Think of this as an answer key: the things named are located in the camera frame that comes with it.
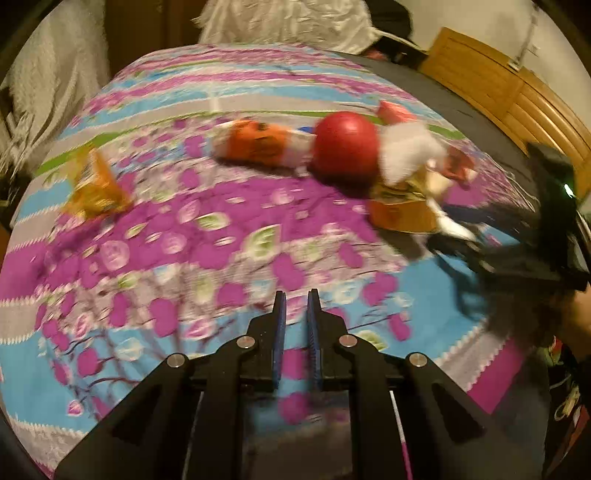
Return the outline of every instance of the white blanket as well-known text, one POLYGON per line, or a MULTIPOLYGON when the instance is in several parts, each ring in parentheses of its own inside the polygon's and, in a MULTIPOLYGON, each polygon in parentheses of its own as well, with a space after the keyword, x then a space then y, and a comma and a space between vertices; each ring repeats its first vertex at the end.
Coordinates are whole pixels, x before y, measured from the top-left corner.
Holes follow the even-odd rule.
POLYGON ((304 43, 358 54, 378 40, 363 0, 209 0, 199 43, 304 43))
POLYGON ((64 0, 12 64, 8 84, 18 121, 15 156, 29 171, 37 169, 72 117, 109 81, 104 7, 105 0, 64 0))

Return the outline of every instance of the red apple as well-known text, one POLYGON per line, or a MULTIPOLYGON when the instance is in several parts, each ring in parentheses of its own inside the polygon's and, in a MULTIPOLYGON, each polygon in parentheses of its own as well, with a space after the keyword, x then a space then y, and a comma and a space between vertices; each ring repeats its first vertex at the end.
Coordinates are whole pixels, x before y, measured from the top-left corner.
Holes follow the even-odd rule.
POLYGON ((376 126, 354 112, 336 112, 316 125, 311 169, 327 180, 370 183, 378 174, 376 126))

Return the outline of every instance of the wooden headboard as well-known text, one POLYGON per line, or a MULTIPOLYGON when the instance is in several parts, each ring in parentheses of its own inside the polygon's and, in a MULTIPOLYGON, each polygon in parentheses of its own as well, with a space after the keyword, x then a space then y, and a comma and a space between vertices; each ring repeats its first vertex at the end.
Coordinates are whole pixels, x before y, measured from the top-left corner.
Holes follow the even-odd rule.
POLYGON ((421 72, 486 115, 524 152, 528 141, 570 157, 577 196, 591 190, 591 132, 533 72, 509 67, 510 58, 471 37, 441 29, 421 72))

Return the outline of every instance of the white textured cloth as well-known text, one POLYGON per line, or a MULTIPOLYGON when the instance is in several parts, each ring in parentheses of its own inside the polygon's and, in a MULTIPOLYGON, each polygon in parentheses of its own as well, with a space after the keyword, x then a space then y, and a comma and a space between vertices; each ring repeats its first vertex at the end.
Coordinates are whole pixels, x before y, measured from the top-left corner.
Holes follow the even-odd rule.
POLYGON ((363 0, 209 0, 199 43, 304 43, 358 54, 376 42, 363 0))
POLYGON ((39 24, 12 64, 19 164, 34 171, 80 107, 109 81, 105 0, 64 0, 39 24))
POLYGON ((439 163, 446 156, 446 148, 423 122, 388 125, 380 132, 379 171, 388 187, 406 180, 429 160, 439 163))

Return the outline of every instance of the white wall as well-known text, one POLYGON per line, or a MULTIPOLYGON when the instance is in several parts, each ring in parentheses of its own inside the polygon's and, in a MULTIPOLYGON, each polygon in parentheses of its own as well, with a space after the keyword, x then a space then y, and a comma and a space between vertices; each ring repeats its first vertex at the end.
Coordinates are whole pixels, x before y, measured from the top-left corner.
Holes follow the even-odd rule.
MULTIPOLYGON (((510 57, 525 40, 531 19, 530 0, 397 0, 411 12, 413 41, 423 49, 448 27, 510 57)), ((549 85, 591 129, 591 77, 570 43, 550 17, 541 12, 534 33, 537 56, 528 53, 525 67, 549 85)))

